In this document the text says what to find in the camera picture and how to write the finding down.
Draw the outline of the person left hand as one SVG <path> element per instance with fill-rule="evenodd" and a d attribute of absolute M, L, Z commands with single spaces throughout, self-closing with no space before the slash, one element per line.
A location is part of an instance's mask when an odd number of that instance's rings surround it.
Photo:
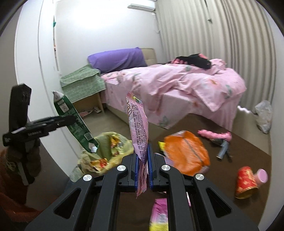
<path fill-rule="evenodd" d="M 41 172 L 39 148 L 39 139 L 7 148 L 6 166 L 20 175 L 25 186 L 32 184 Z"/>

